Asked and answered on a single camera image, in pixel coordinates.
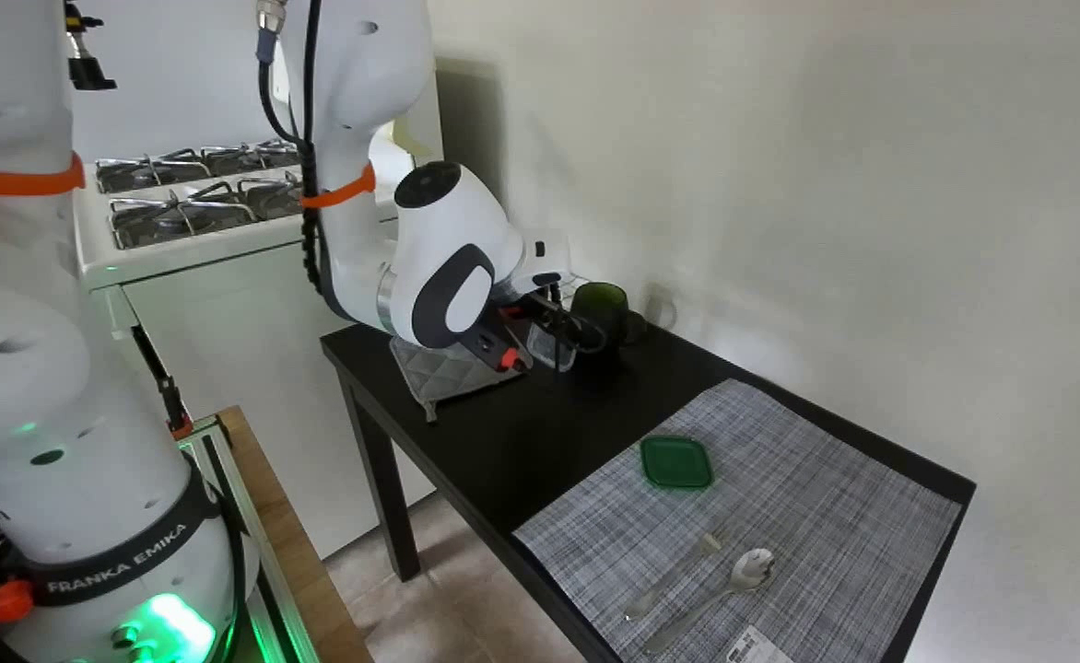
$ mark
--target green object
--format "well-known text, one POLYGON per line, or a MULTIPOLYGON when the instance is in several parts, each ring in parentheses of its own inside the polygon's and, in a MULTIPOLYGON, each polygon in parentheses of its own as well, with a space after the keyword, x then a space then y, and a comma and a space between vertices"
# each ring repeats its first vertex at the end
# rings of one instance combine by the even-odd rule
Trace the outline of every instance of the green object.
POLYGON ((653 485, 702 489, 713 484, 711 457, 696 440, 653 436, 642 441, 642 468, 653 485))
POLYGON ((132 647, 132 663, 201 663, 213 625, 178 595, 142 602, 118 629, 132 647))

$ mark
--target black table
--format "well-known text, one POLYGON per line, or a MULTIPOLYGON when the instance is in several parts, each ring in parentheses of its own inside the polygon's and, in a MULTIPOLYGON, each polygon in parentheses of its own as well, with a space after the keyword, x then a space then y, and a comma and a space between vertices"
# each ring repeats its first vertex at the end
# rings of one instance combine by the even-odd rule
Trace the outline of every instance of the black table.
MULTIPOLYGON (((545 569, 511 537, 511 530, 577 480, 586 480, 593 468, 610 462, 620 451, 637 441, 647 428, 680 410, 694 393, 722 380, 745 380, 774 393, 839 441, 959 504, 968 504, 973 499, 968 480, 937 468, 647 323, 608 366, 582 366, 576 374, 535 370, 503 387, 444 401, 439 410, 439 423, 427 423, 422 410, 406 391, 401 374, 387 349, 387 334, 347 327, 325 334, 320 344, 344 380, 344 397, 398 577, 420 576, 420 557, 408 530, 392 440, 468 520, 468 528, 495 548, 495 557, 521 577, 521 586, 525 586, 525 595, 549 613, 549 619, 577 645, 586 660, 615 660, 615 652, 561 595, 545 569)), ((921 586, 901 629, 895 633, 887 660, 901 660, 952 542, 956 530, 943 542, 941 561, 921 586)))

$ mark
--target white wall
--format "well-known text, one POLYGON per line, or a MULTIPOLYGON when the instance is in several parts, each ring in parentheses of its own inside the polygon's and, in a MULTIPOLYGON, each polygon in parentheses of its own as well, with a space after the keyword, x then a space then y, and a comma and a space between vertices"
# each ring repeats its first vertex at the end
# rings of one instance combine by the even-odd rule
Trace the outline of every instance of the white wall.
POLYGON ((77 0, 115 92, 72 95, 86 160, 267 139, 255 86, 251 0, 77 0))
POLYGON ((502 170, 514 223, 979 484, 911 660, 1080 660, 1080 0, 432 0, 432 22, 490 104, 444 118, 448 154, 502 170))

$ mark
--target orange stripe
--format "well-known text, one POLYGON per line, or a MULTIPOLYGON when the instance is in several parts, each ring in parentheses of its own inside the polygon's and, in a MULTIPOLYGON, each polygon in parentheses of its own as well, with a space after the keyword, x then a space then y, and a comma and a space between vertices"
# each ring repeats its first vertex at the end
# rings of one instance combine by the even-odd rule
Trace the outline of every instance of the orange stripe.
POLYGON ((347 204, 353 194, 366 194, 366 193, 374 193, 374 170, 372 166, 366 166, 361 177, 351 181, 347 189, 335 189, 335 193, 320 193, 314 198, 302 198, 302 207, 309 207, 309 212, 339 207, 339 204, 347 204))
POLYGON ((71 154, 61 173, 0 173, 0 194, 66 194, 86 189, 86 162, 71 154))

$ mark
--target table leg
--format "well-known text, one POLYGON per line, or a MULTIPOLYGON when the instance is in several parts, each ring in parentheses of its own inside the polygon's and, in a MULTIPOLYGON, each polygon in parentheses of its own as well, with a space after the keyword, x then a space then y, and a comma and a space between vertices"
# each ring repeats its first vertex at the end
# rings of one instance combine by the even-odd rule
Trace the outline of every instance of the table leg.
POLYGON ((351 428, 361 451, 366 480, 379 510, 392 569, 401 582, 420 576, 420 552, 412 523, 406 515, 406 499, 398 484, 398 463, 392 455, 392 436, 361 410, 353 391, 344 385, 351 428))

